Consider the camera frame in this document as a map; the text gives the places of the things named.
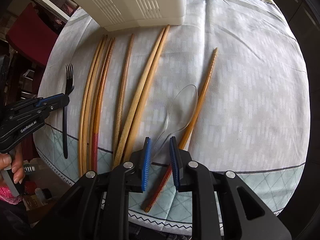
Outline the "person's left hand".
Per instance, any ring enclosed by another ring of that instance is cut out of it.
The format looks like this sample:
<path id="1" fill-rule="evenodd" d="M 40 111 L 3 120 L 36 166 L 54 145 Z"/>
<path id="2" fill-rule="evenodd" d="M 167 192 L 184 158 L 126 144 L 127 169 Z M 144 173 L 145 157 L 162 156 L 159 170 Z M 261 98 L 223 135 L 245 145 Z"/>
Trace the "person's left hand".
<path id="1" fill-rule="evenodd" d="M 25 172 L 23 168 L 23 156 L 21 145 L 18 144 L 15 146 L 15 157 L 12 160 L 9 154 L 0 154 L 0 169 L 3 170 L 9 165 L 11 166 L 12 173 L 14 174 L 14 183 L 22 183 L 23 178 L 25 177 Z"/>

